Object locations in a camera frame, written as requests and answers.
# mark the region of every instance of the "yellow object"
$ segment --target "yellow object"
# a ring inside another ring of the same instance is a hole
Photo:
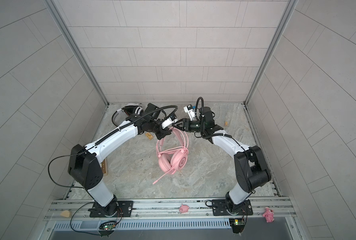
[[[154,138],[149,132],[146,132],[145,135],[146,135],[150,140]]]
[[[62,217],[70,217],[71,212],[69,210],[64,210],[63,212],[60,213]]]

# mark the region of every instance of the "black mounting plate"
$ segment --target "black mounting plate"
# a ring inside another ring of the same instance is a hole
[[[242,215],[252,215],[252,208],[249,208],[248,206],[251,206],[250,200],[246,200],[243,202],[242,209],[245,210],[246,213],[243,211],[240,211],[237,214],[230,214],[227,211],[226,203],[224,199],[214,199],[211,200],[211,205],[213,205],[215,208],[212,208],[212,213],[214,216],[242,216]]]
[[[133,210],[133,201],[118,201],[118,207],[122,209],[122,217],[130,217],[131,212]],[[99,214],[98,212],[90,212],[90,217],[106,217],[102,214]]]

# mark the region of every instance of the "pink teddy bear figurine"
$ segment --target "pink teddy bear figurine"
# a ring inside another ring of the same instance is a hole
[[[274,221],[274,212],[266,207],[266,212],[263,214],[263,217],[266,218],[266,222],[273,222]]]

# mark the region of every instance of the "tiled wall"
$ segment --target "tiled wall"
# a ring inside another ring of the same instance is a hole
[[[244,101],[287,4],[54,2],[109,102]]]
[[[62,198],[48,161],[89,142],[104,108],[43,2],[0,1],[0,239],[27,239]],[[60,184],[67,163],[51,164]]]
[[[356,0],[300,0],[248,104],[309,239],[356,239]]]

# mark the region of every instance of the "gray marble surface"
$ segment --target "gray marble surface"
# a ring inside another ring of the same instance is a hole
[[[178,119],[188,118],[183,111],[187,104],[154,103],[162,107],[177,105]],[[111,104],[97,132],[97,139],[104,136],[115,126],[111,122],[112,114],[124,104]],[[223,127],[228,134],[243,144],[254,146],[246,115],[241,103],[205,103],[215,113],[215,123]],[[116,118],[116,123],[125,116]],[[183,198],[183,197],[224,197],[236,184],[234,160],[218,146],[208,140],[189,136],[189,156],[185,167],[174,175],[167,174],[155,185],[163,171],[159,168],[155,152],[156,137],[149,140],[145,134],[138,135],[113,151],[107,157],[108,175],[104,181],[119,199],[124,198]],[[166,137],[163,149],[179,146],[172,134]],[[269,184],[256,189],[253,196],[272,196]],[[90,199],[83,189],[72,189],[69,199]]]

